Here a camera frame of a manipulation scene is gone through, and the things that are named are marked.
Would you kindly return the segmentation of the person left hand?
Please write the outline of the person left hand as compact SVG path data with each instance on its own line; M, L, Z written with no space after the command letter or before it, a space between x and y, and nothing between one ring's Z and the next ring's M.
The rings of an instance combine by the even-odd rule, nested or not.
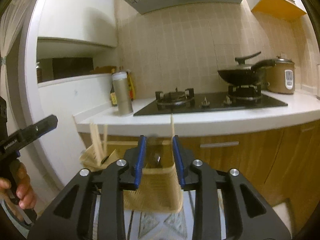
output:
M37 196L31 186L30 177L27 174L25 165L22 162L19 162L18 170L16 172L18 182L16 194L19 198L19 207L23 210L33 209L37 202ZM11 202L7 190L11 188L11 183L8 179L1 178L1 198L5 200L8 207L13 213L17 212L15 205Z

